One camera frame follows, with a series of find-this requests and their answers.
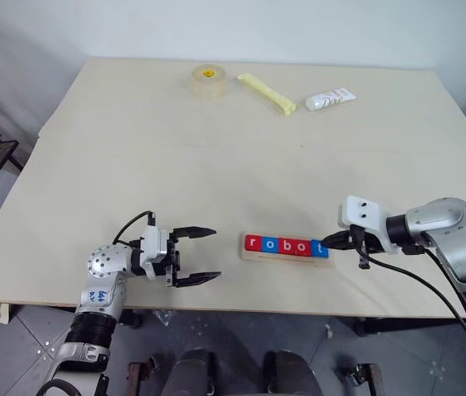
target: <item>toothpaste tube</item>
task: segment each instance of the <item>toothpaste tube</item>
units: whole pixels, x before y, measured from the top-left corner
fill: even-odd
[[[349,93],[346,88],[338,88],[333,91],[319,93],[306,99],[306,107],[313,111],[323,109],[324,107],[333,106],[344,101],[356,99],[355,95]]]

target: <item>silver robotic arm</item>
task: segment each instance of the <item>silver robotic arm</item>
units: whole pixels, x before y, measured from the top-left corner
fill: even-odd
[[[357,249],[360,267],[369,268],[369,254],[422,254],[435,248],[444,274],[466,303],[466,202],[433,200],[392,216],[378,204],[348,196],[339,211],[339,225],[348,231],[323,239],[327,248]]]
[[[148,225],[140,239],[120,241],[122,232],[136,219],[148,215]],[[37,396],[72,394],[104,396],[108,378],[102,372],[110,358],[111,335],[123,312],[126,281],[133,276],[155,280],[167,278],[167,286],[200,285],[220,272],[201,272],[179,279],[178,238],[201,238],[216,233],[212,229],[186,227],[171,233],[158,229],[153,212],[144,212],[130,221],[111,245],[99,247],[87,259],[87,281],[64,344]]]

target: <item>tape roll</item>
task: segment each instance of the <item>tape roll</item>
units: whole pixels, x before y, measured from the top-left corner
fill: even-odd
[[[197,97],[215,99],[225,93],[225,72],[215,64],[202,64],[192,71],[192,92]]]

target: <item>white wall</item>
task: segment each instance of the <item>white wall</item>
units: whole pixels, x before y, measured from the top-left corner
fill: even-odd
[[[88,56],[433,68],[466,114],[466,0],[0,0],[0,130],[29,149]]]

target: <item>wooden table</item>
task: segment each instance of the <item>wooden table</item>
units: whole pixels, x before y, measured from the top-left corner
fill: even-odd
[[[360,270],[354,252],[331,252],[318,266],[239,255],[244,232],[336,232],[337,207],[350,194],[395,214],[442,196],[466,200],[466,120],[433,72],[220,64],[227,93],[206,101],[190,90],[198,64],[84,65],[0,211],[0,301],[76,304],[90,252],[138,212],[154,210],[163,229],[216,229],[180,241],[181,269],[223,275],[186,289],[134,278],[128,306],[450,317],[413,280]],[[296,100],[298,110],[281,115],[239,85],[243,72]],[[304,108],[306,97],[337,87],[357,100]],[[460,309],[427,258],[378,257],[423,276]]]

